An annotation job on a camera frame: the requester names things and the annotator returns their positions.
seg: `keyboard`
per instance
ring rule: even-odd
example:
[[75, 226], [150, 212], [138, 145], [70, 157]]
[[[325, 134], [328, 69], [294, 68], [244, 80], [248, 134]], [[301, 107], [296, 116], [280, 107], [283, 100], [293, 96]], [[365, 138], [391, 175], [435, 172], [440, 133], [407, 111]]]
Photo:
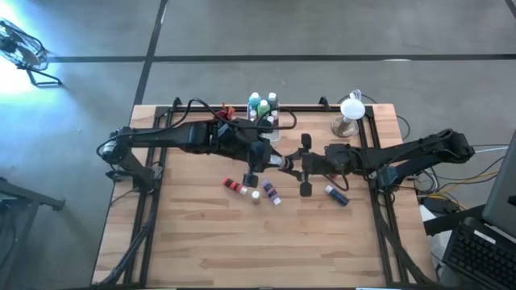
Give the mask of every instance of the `keyboard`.
[[443, 262], [485, 288], [516, 290], [516, 244], [471, 217], [452, 231]]

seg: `gray floor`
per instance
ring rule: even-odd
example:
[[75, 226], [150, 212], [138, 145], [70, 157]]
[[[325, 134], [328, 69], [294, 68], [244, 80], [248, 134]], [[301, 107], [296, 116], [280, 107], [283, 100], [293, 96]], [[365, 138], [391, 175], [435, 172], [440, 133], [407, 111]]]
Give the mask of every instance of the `gray floor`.
[[[0, 16], [41, 38], [56, 56], [144, 56], [160, 0], [9, 0]], [[231, 54], [515, 53], [516, 20], [503, 0], [170, 0], [158, 56]], [[37, 89], [0, 60], [0, 176], [53, 197], [40, 211], [11, 279], [15, 289], [89, 283], [111, 182], [94, 148], [127, 124], [142, 63], [51, 64], [66, 84]], [[283, 103], [338, 100], [362, 89], [392, 102], [412, 126], [407, 140], [451, 127], [471, 144], [507, 143], [516, 129], [515, 61], [265, 62], [153, 64], [144, 104], [175, 97], [243, 102], [275, 91]], [[443, 176], [480, 172], [503, 152], [468, 165], [439, 165]], [[479, 205], [491, 183], [454, 193]]]

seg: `fan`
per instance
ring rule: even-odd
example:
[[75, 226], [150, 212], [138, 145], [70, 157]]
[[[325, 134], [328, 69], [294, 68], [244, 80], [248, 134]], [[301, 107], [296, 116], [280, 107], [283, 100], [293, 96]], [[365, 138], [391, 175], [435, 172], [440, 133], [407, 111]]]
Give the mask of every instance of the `fan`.
[[[18, 69], [25, 70], [35, 86], [62, 84], [57, 77], [41, 72], [48, 67], [47, 50], [41, 41], [3, 18], [0, 18], [0, 55], [15, 64]], [[38, 73], [54, 81], [36, 82], [32, 73]]]

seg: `computer monitor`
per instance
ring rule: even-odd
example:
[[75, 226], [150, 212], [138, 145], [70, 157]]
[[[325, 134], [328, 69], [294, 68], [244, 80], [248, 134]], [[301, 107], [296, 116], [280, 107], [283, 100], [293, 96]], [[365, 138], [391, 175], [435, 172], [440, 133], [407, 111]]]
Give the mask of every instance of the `computer monitor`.
[[516, 238], [516, 131], [510, 141], [482, 217]]

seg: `wooden tabletop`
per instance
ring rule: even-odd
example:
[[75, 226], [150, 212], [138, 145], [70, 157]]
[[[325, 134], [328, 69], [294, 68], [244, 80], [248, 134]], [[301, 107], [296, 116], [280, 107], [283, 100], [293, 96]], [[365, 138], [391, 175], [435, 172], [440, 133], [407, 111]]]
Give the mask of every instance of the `wooden tabletop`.
[[[372, 106], [381, 146], [401, 143], [393, 105]], [[155, 108], [136, 106], [131, 126], [151, 127]], [[360, 146], [358, 136], [340, 139], [331, 133], [330, 123], [339, 113], [296, 115], [298, 125], [293, 130], [283, 130], [276, 146], [283, 154], [300, 146], [302, 133], [311, 134], [312, 151], [319, 154], [329, 143]], [[208, 118], [208, 113], [190, 113], [186, 120]], [[282, 125], [292, 122], [286, 114], [280, 121]], [[144, 163], [147, 149], [133, 152]], [[350, 202], [342, 207], [324, 192], [328, 182], [323, 177], [312, 176], [313, 196], [301, 198], [295, 178], [269, 169], [260, 174], [260, 181], [269, 179], [277, 189], [282, 203], [275, 206], [262, 188], [261, 203], [253, 205], [249, 197], [222, 186], [225, 177], [241, 181], [246, 171], [243, 162], [168, 149], [148, 287], [385, 285], [368, 186], [360, 176], [348, 177], [351, 189], [345, 195]], [[129, 189], [131, 182], [117, 184], [113, 198]], [[127, 249], [137, 201], [137, 194], [130, 193], [110, 208], [93, 282], [106, 277]], [[394, 208], [403, 246], [423, 272], [434, 279], [414, 192], [397, 191]], [[390, 249], [389, 252], [396, 272], [395, 258]], [[141, 253], [135, 263], [135, 280], [140, 258]]]

